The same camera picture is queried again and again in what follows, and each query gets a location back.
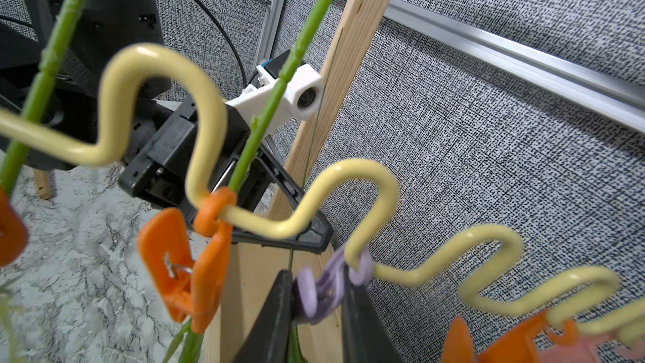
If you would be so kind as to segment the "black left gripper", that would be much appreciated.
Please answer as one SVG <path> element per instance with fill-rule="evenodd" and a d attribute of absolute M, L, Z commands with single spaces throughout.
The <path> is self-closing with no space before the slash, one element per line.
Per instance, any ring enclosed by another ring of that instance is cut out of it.
<path fill-rule="evenodd" d="M 198 135 L 198 112 L 191 99 L 172 111 L 152 99 L 137 100 L 131 124 L 130 143 L 123 157 L 125 169 L 119 187 L 132 198 L 139 198 L 159 208 L 175 207 L 183 212 L 194 210 L 185 192 L 187 169 Z M 238 192 L 238 206 L 231 209 L 235 242 L 268 247 L 323 253 L 334 229 L 319 210 L 292 215 L 284 221 L 269 220 L 255 214 L 270 184 L 287 198 L 296 210 L 302 205 L 304 191 L 272 156 L 260 146 L 245 182 Z"/>

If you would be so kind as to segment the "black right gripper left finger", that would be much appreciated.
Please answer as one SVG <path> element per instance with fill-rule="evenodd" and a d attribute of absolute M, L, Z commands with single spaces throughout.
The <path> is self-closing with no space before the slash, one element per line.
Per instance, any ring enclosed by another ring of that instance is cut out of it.
<path fill-rule="evenodd" d="M 292 326 L 293 275 L 279 271 L 264 305 L 233 362 L 287 362 Z"/>

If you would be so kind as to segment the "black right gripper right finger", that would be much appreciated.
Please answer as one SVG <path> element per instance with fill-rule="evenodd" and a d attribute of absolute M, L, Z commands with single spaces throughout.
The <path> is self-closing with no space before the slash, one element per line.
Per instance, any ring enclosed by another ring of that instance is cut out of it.
<path fill-rule="evenodd" d="M 364 287 L 346 282 L 341 310 L 344 362 L 402 362 Z"/>

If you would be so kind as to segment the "purple clothes peg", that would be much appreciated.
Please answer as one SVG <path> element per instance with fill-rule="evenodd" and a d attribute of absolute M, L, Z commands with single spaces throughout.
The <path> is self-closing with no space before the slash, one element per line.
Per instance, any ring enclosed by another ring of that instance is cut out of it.
<path fill-rule="evenodd" d="M 344 299 L 346 273 L 355 286 L 371 280 L 374 261 L 369 250 L 359 255 L 359 270 L 355 271 L 348 267 L 344 248 L 343 245 L 333 254 L 318 279 L 309 267 L 298 274 L 293 282 L 293 324 L 317 324 L 332 314 Z"/>

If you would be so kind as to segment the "cream white rose stem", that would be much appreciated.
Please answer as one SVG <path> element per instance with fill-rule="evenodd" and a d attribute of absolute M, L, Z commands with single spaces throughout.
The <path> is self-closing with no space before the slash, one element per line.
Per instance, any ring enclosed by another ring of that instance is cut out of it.
<path fill-rule="evenodd" d="M 317 0 L 299 37 L 293 44 L 285 65 L 282 67 L 271 98 L 260 112 L 260 116 L 251 125 L 250 138 L 246 141 L 241 160 L 233 171 L 230 184 L 226 188 L 218 189 L 215 193 L 208 195 L 198 208 L 196 218 L 198 232 L 205 234 L 212 240 L 192 269 L 190 296 L 193 311 L 191 311 L 190 322 L 183 324 L 180 332 L 171 341 L 164 358 L 165 362 L 173 357 L 180 344 L 184 344 L 180 355 L 181 362 L 198 361 L 203 343 L 203 332 L 210 325 L 220 305 L 230 258 L 233 226 L 221 220 L 218 214 L 225 206 L 236 204 L 237 191 L 248 175 L 250 164 L 255 159 L 260 141 L 282 99 L 287 84 L 292 80 L 333 1 Z"/>

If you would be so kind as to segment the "yellow clip hanger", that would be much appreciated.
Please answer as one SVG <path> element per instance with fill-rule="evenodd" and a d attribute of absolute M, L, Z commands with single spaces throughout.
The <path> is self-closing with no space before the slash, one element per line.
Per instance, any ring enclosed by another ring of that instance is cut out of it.
<path fill-rule="evenodd" d="M 1 113 L 3 136 L 76 165 L 102 166 L 124 154 L 134 116 L 134 102 L 142 83 L 151 77 L 169 77 L 188 89 L 198 107 L 197 142 L 186 176 L 186 195 L 199 209 L 211 198 L 207 181 L 223 147 L 227 111 L 218 87 L 189 59 L 156 44 L 131 45 L 108 63 L 99 86 L 98 140 L 87 144 L 47 127 L 22 119 L 8 111 Z M 396 178 L 383 165 L 366 159 L 347 159 L 327 168 L 312 184 L 291 217 L 274 221 L 237 206 L 225 206 L 213 215 L 215 222 L 228 223 L 266 238 L 282 240 L 302 232 L 332 191 L 349 180 L 366 179 L 379 188 L 369 213 L 346 243 L 345 257 L 356 267 L 364 250 L 388 223 L 399 200 Z M 374 275 L 403 286 L 421 286 L 435 278 L 463 253 L 483 242 L 496 241 L 498 251 L 472 272 L 459 288 L 465 304 L 487 313 L 520 316 L 547 307 L 550 326 L 583 335 L 613 334 L 626 346 L 644 337 L 644 302 L 637 300 L 600 319 L 578 324 L 574 317 L 613 296 L 621 285 L 615 272 L 604 267 L 576 267 L 553 277 L 512 302 L 482 297 L 480 292 L 506 274 L 523 251 L 521 237 L 501 225 L 479 225 L 452 237 L 423 265 L 403 271 L 375 264 Z"/>

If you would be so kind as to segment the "peach rose stem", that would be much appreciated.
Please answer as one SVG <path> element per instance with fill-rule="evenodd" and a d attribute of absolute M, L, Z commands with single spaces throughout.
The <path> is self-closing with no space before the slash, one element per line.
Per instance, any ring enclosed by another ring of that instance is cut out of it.
<path fill-rule="evenodd" d="M 53 30 L 42 51 L 38 72 L 26 99 L 26 109 L 21 113 L 23 119 L 40 122 L 44 116 L 45 107 L 49 104 L 54 91 L 55 77 L 63 64 L 64 55 L 72 41 L 85 1 L 64 0 L 58 15 L 55 16 Z M 8 341 L 8 362 L 25 360 L 20 356 L 21 344 L 12 323 L 13 315 L 25 311 L 24 307 L 11 304 L 14 296 L 11 287 L 20 278 L 15 277 L 1 285 L 1 328 Z"/>

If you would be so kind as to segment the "blue carnation stem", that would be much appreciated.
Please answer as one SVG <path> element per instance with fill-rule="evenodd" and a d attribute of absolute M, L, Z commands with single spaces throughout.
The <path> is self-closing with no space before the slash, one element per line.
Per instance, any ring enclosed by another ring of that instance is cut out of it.
<path fill-rule="evenodd" d="M 320 118 L 320 113 L 324 109 L 324 93 L 325 87 L 328 84 L 329 72 L 334 63 L 334 57 L 336 56 L 336 51 L 341 42 L 341 37 L 344 32 L 344 27 L 337 28 L 334 35 L 332 44 L 330 45 L 326 61 L 324 62 L 324 67 L 321 70 L 321 76 L 324 78 L 324 88 L 320 92 L 318 99 L 320 99 L 320 104 L 315 111 L 315 113 L 307 121 L 300 123 L 300 126 L 297 131 L 297 135 L 292 142 L 292 147 L 290 149 L 285 167 L 291 168 L 290 174 L 292 175 L 295 183 L 298 184 L 300 188 L 304 191 L 305 182 L 309 176 L 310 169 L 309 163 L 311 160 L 312 148 L 313 148 L 313 138 L 316 134 L 317 123 Z M 296 161 L 299 161 L 299 169 L 296 171 Z M 291 326 L 288 333 L 288 342 L 287 342 L 287 362 L 307 362 L 302 355 L 300 348 L 300 343 L 298 340 L 297 327 Z"/>

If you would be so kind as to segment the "orange end clothes peg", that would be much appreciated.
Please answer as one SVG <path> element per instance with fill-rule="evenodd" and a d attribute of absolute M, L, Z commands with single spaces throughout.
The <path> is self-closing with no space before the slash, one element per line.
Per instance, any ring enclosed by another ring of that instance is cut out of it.
<path fill-rule="evenodd" d="M 1 267 L 13 263 L 29 242 L 29 231 L 13 209 L 8 196 L 1 190 Z"/>

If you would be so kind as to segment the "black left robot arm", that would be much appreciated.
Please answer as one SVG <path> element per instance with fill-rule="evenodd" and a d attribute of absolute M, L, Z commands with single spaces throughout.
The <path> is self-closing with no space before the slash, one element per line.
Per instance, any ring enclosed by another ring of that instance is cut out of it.
<path fill-rule="evenodd" d="M 25 0 L 35 39 L 14 28 L 1 28 L 1 105 L 20 112 L 39 70 L 40 56 L 64 0 Z M 52 129 L 83 142 L 97 139 L 98 84 L 111 58 L 135 44 L 164 41 L 155 0 L 86 0 L 77 28 L 55 78 L 55 88 L 43 119 Z M 250 135 L 250 123 L 264 107 L 286 55 L 257 67 L 258 80 L 226 102 L 228 128 L 223 149 L 208 183 L 211 189 L 228 184 Z M 171 89 L 167 77 L 147 80 L 135 103 L 129 146 L 123 156 L 119 186 L 129 196 L 156 208 L 178 208 L 186 222 L 196 218 L 184 181 L 198 132 L 198 111 L 187 97 L 176 107 L 159 96 Z M 254 211 L 268 186 L 276 185 L 292 206 L 303 198 L 302 188 L 261 146 L 240 188 L 238 205 Z"/>

